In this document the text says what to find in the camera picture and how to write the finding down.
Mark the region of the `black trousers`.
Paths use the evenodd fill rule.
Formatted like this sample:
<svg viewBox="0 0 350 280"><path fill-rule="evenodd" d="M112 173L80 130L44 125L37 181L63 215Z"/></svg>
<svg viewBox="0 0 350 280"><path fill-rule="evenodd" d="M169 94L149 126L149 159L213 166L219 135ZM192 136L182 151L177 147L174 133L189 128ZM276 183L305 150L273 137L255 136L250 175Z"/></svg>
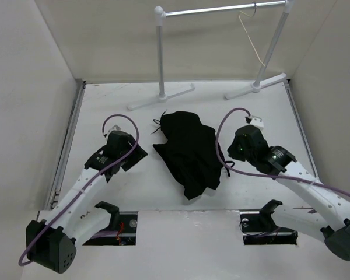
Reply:
<svg viewBox="0 0 350 280"><path fill-rule="evenodd" d="M223 164L215 149L215 129L204 125L192 112L163 113L154 119L166 143L154 144L174 179L184 187L188 200L199 197L206 188L216 190Z"/></svg>

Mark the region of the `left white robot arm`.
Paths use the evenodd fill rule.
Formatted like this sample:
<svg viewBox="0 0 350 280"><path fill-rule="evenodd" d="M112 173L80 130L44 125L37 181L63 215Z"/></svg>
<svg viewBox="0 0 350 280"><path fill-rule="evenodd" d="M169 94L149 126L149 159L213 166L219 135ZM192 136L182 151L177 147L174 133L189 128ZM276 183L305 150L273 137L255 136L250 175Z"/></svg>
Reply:
<svg viewBox="0 0 350 280"><path fill-rule="evenodd" d="M107 142L86 161L76 183L41 221L26 228L26 249L19 265L40 264L59 274L74 261L77 249L99 231L114 232L119 226L119 208L97 201L119 170L128 171L147 153L138 141L123 131L112 131Z"/></svg>

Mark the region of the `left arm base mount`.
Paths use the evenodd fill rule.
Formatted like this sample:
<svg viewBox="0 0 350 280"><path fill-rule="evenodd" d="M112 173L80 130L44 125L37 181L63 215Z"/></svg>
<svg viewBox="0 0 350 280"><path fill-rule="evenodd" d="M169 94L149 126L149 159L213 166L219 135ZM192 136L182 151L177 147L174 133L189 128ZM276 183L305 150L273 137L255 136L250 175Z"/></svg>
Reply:
<svg viewBox="0 0 350 280"><path fill-rule="evenodd" d="M109 224L91 237L84 246L135 246L138 212L121 212L119 207L100 202L95 205L110 215Z"/></svg>

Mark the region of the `cream wire hanger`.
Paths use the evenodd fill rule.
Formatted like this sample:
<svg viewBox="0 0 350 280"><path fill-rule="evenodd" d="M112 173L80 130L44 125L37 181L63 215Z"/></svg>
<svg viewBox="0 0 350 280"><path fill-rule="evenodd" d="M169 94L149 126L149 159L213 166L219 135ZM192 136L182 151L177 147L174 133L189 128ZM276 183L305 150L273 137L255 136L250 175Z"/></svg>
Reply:
<svg viewBox="0 0 350 280"><path fill-rule="evenodd" d="M251 37L250 37L250 35L249 35L247 29L246 29L246 27L245 27L245 24L244 24L244 22L243 22L243 20L242 20L242 16L246 16L246 17L248 17L248 18L253 18L253 17L255 16L256 11L257 11L257 3L256 3L256 1L253 1L252 4L254 5L254 12L253 12L253 14L252 14L252 15L248 15L248 14L245 13L245 12L239 12L238 20L239 20L239 22L240 22L240 24L241 24L241 26L242 26L242 28L243 28L243 30L244 30L246 36L247 36L247 39L248 39L248 41L249 41L249 43L250 43L250 45L251 45L251 47L252 47L252 49L253 49L253 51L254 51L254 53L255 53L255 56L256 56L258 62L259 62L262 66L266 67L266 66L267 66L266 63L263 62L263 60L261 59L259 53L257 52L257 49L256 49L256 47L255 47L255 45L254 45L254 43L253 43L253 41L252 41L252 39L251 39Z"/></svg>

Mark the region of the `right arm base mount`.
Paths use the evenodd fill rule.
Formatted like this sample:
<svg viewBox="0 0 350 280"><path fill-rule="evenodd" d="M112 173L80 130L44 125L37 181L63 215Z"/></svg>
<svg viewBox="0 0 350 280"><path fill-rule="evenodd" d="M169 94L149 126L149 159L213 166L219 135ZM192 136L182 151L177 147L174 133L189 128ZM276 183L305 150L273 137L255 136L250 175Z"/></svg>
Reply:
<svg viewBox="0 0 350 280"><path fill-rule="evenodd" d="M272 219L282 202L271 200L261 209L241 210L239 228L246 246L297 245L298 232L278 227Z"/></svg>

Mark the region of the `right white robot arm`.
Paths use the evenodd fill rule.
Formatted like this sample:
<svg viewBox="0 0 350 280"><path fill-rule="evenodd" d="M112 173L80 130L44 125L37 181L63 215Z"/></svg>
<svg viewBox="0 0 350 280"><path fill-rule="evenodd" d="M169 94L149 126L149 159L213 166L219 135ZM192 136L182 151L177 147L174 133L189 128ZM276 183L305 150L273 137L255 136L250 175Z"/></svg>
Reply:
<svg viewBox="0 0 350 280"><path fill-rule="evenodd" d="M294 155L281 146L269 146L262 132L246 125L235 132L228 155L248 162L259 177L268 177L293 191L313 213L271 200L260 209L259 224L267 231L288 228L325 244L338 258L350 261L350 202L312 176Z"/></svg>

